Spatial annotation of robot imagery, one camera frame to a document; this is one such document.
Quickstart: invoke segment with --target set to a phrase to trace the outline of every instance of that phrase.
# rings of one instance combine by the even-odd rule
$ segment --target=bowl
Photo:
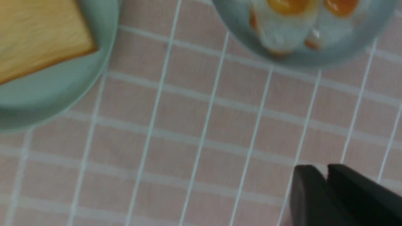
[[[220,19],[232,35],[250,52],[276,65],[293,69],[314,69],[337,65],[351,59],[373,43],[394,15],[399,0],[373,0],[368,17],[351,35],[333,47],[312,51],[301,47],[291,55],[272,56],[249,26],[249,6],[235,0],[212,0]]]

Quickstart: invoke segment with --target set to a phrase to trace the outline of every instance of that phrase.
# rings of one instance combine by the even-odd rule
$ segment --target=bread slice
[[[76,0],[0,0],[0,84],[95,51]]]

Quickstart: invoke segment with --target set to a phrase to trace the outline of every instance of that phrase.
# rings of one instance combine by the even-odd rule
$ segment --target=black object
[[[296,166],[290,210],[293,226],[402,226],[402,197],[342,164],[328,165],[327,180]]]

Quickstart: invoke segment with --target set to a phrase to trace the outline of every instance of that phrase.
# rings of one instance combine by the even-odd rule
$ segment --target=egg white
[[[372,0],[359,0],[354,11],[345,18],[340,18],[324,6],[320,1],[317,23],[307,37],[307,41],[318,49],[325,49],[336,45],[350,35],[355,27],[367,15]]]
[[[301,46],[318,17],[318,0],[310,0],[303,13],[282,15],[267,0],[251,0],[261,44],[277,53],[292,52]]]

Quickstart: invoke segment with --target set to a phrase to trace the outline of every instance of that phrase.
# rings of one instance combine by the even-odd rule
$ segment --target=fried egg
[[[317,23],[306,39],[306,46],[325,49],[350,35],[365,18],[372,0],[320,0]]]
[[[318,0],[251,0],[250,26],[277,55],[303,45],[318,16]]]

